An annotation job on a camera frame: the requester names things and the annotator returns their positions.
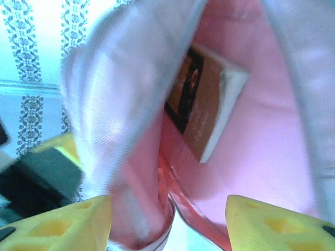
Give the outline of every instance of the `patterned wallpaper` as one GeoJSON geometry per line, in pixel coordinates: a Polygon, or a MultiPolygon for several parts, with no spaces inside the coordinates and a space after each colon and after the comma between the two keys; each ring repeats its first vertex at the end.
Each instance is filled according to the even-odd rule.
{"type": "Polygon", "coordinates": [[[0,87],[57,88],[61,61],[130,0],[0,0],[0,87]]]}
{"type": "MultiPolygon", "coordinates": [[[[3,95],[0,115],[2,123],[10,137],[10,143],[1,150],[17,157],[41,141],[59,135],[66,124],[63,121],[62,100],[60,97],[34,95],[3,95]]],[[[74,198],[74,202],[83,200],[82,187],[74,198]]],[[[115,250],[109,244],[107,251],[115,250]]]]}

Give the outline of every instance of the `black object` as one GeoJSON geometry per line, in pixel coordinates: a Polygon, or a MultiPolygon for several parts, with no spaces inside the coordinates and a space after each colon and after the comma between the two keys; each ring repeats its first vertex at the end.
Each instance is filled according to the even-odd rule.
{"type": "Polygon", "coordinates": [[[323,226],[323,230],[325,230],[328,234],[335,238],[335,228],[332,226],[323,226]]]}
{"type": "Polygon", "coordinates": [[[8,135],[0,121],[0,146],[8,142],[8,135]]]}
{"type": "Polygon", "coordinates": [[[181,134],[184,134],[186,130],[204,67],[204,58],[192,48],[188,50],[186,57],[191,60],[191,63],[188,66],[187,76],[183,83],[183,89],[178,103],[178,112],[172,109],[168,101],[165,103],[165,111],[173,120],[181,134]],[[192,76],[196,71],[198,71],[198,77],[196,78],[195,86],[191,88],[192,76]]]}
{"type": "Polygon", "coordinates": [[[0,242],[2,242],[5,238],[9,237],[16,231],[15,227],[9,226],[0,230],[0,242]]]}
{"type": "Polygon", "coordinates": [[[55,148],[29,152],[0,173],[0,194],[10,201],[0,217],[12,223],[18,215],[24,219],[68,205],[81,177],[82,171],[55,148]]]}

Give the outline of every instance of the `pink fabric pouch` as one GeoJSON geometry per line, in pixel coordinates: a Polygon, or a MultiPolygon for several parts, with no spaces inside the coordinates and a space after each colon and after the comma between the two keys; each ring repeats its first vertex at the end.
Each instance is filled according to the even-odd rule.
{"type": "MultiPolygon", "coordinates": [[[[188,224],[231,250],[224,211],[229,194],[318,216],[295,95],[260,3],[210,0],[194,40],[245,67],[251,72],[249,81],[206,164],[196,161],[161,109],[123,165],[122,182],[110,191],[114,208],[110,238],[124,249],[161,250],[176,204],[188,224]]],[[[71,83],[62,88],[70,93],[64,99],[76,125],[71,83]]],[[[108,112],[107,106],[101,108],[108,112]]],[[[80,130],[75,133],[82,156],[94,149],[89,140],[82,140],[80,130]]]]}

